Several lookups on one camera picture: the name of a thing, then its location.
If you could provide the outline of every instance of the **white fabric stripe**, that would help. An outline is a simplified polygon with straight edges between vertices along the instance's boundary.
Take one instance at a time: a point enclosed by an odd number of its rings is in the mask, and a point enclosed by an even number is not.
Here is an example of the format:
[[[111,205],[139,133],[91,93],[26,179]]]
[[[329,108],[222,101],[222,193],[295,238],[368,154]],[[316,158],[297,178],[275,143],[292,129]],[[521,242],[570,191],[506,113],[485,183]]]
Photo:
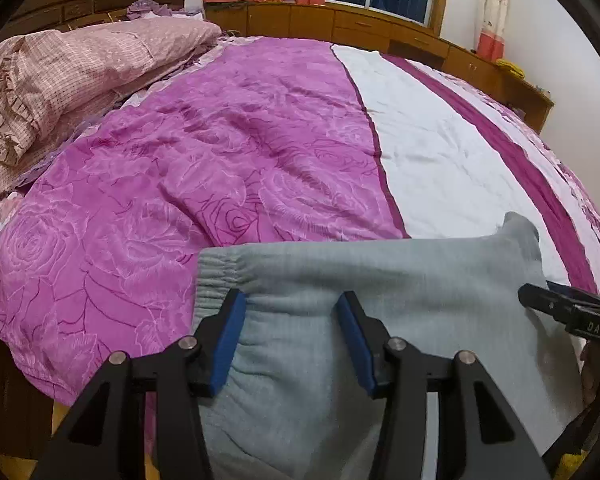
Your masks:
[[[374,122],[389,190],[411,237],[489,235],[515,211],[538,229],[547,279],[569,284],[542,215],[475,126],[377,52],[333,51]]]
[[[567,214],[571,217],[576,229],[576,234],[584,247],[585,255],[589,261],[591,273],[593,274],[593,279],[598,286],[598,293],[600,294],[600,240],[593,231],[589,219],[585,216],[580,203],[572,195],[571,187],[560,176],[559,170],[538,151],[536,146],[515,124],[507,121],[499,111],[489,106],[470,91],[462,88],[452,80],[447,79],[437,70],[433,70],[418,62],[412,61],[412,63],[423,72],[427,73],[427,75],[441,82],[458,94],[462,99],[473,105],[482,115],[499,127],[512,142],[515,142],[525,151],[528,160],[541,171],[542,175],[549,183],[549,186],[551,186],[551,189],[567,211]]]

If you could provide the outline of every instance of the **purple bedspread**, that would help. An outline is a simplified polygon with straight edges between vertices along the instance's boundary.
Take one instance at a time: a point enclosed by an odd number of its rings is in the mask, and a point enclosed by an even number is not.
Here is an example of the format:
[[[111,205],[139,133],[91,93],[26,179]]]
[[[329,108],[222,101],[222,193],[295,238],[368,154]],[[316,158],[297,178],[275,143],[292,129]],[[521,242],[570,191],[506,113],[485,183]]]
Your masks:
[[[378,160],[329,44],[229,46],[36,182],[0,234],[0,338],[70,404],[111,351],[188,333],[200,249],[402,237]]]

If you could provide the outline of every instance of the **gray garment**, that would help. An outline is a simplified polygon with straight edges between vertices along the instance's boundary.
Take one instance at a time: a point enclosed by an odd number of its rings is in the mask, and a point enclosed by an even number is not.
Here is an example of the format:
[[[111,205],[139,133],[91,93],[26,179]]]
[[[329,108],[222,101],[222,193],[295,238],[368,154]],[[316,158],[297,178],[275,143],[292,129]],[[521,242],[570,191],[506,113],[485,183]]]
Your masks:
[[[569,337],[520,305],[523,283],[545,282],[538,233],[515,213],[482,238],[202,251],[194,329],[229,288],[248,295],[227,384],[201,408],[216,478],[367,478],[384,401],[357,384],[334,316],[344,290],[423,352],[475,351],[544,452],[580,411],[582,396]],[[426,478],[436,439],[431,424]]]

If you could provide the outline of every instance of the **blue gripper pad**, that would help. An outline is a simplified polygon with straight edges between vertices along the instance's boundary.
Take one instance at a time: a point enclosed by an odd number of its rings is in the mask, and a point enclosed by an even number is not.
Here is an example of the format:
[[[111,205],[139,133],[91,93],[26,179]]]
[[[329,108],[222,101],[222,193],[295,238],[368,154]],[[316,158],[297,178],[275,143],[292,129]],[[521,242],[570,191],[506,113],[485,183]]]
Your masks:
[[[376,380],[373,374],[373,365],[371,361],[371,351],[369,350],[362,330],[351,311],[349,301],[344,294],[341,294],[336,303],[338,321],[344,335],[344,341],[349,349],[349,355],[356,370],[358,384],[365,391],[373,396],[376,390]]]
[[[212,397],[215,397],[226,383],[231,361],[234,359],[235,348],[238,346],[238,338],[244,325],[246,311],[246,297],[243,292],[238,291],[213,353],[213,368],[209,379],[209,390]]]

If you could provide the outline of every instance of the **magenta stripe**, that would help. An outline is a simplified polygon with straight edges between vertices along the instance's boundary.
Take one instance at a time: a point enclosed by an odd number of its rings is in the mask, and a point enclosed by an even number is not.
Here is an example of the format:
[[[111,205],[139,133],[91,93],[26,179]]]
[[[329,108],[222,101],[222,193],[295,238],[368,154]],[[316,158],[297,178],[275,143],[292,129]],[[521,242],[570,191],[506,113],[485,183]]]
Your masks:
[[[386,204],[389,208],[389,213],[391,214],[391,218],[394,221],[394,226],[402,233],[402,238],[411,238],[407,234],[406,229],[404,228],[404,221],[402,220],[402,215],[400,214],[400,210],[398,209],[397,203],[395,203],[394,196],[391,194],[391,190],[389,190],[389,183],[387,182],[387,179],[386,179],[386,172],[384,171],[384,168],[382,167],[382,160],[381,160],[382,150],[380,149],[380,137],[378,137],[378,131],[376,130],[376,125],[374,124],[373,119],[371,118],[371,115],[369,115],[369,112],[366,110],[365,102],[362,100],[362,95],[360,95],[360,90],[358,90],[358,86],[353,81],[353,78],[351,77],[349,70],[347,69],[345,64],[340,60],[340,58],[338,56],[336,56],[335,52],[333,52],[333,57],[340,62],[340,64],[342,65],[342,68],[344,69],[345,74],[347,74],[347,77],[349,78],[349,82],[351,83],[351,86],[353,86],[353,89],[356,92],[356,97],[358,98],[358,103],[360,104],[360,108],[361,108],[362,112],[364,113],[364,115],[366,116],[366,120],[369,122],[369,129],[371,130],[371,136],[374,140],[374,160],[375,160],[376,164],[378,165],[378,179],[380,180],[380,189],[382,189],[382,193],[384,194]]]
[[[484,140],[500,154],[509,171],[542,215],[544,224],[567,270],[571,286],[577,286],[597,294],[598,287],[593,279],[589,261],[571,217],[540,170],[526,158],[525,151],[473,105],[441,82],[436,81],[405,59],[385,54],[382,54],[382,57],[416,78],[429,90],[444,99],[465,121],[476,127]]]

